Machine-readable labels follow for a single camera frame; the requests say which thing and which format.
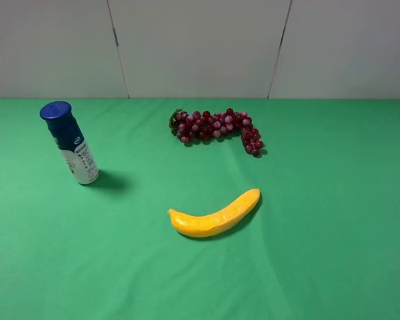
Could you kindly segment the yellow banana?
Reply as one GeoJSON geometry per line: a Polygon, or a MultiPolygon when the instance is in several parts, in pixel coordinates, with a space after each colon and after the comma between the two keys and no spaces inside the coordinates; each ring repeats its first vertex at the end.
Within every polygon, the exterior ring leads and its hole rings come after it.
{"type": "Polygon", "coordinates": [[[208,215],[188,215],[174,209],[169,209],[168,214],[178,233],[193,238],[213,237],[236,226],[257,206],[260,198],[260,189],[250,189],[228,206],[208,215]]]}

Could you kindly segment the red grape bunch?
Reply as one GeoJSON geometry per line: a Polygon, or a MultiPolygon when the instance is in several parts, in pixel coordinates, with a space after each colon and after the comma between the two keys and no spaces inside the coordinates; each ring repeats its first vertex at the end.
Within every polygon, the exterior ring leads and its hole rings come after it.
{"type": "Polygon", "coordinates": [[[184,145],[238,135],[245,152],[254,157],[259,157],[265,146],[248,112],[232,108],[218,113],[177,109],[169,118],[169,128],[184,145]]]}

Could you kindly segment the blue and white bottle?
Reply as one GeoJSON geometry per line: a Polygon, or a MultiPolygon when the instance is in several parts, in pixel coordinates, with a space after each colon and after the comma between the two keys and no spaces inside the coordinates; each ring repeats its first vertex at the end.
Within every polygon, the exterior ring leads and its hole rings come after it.
{"type": "Polygon", "coordinates": [[[93,183],[99,176],[99,168],[72,114],[72,106],[66,101],[50,102],[41,108],[39,115],[76,181],[81,185],[93,183]]]}

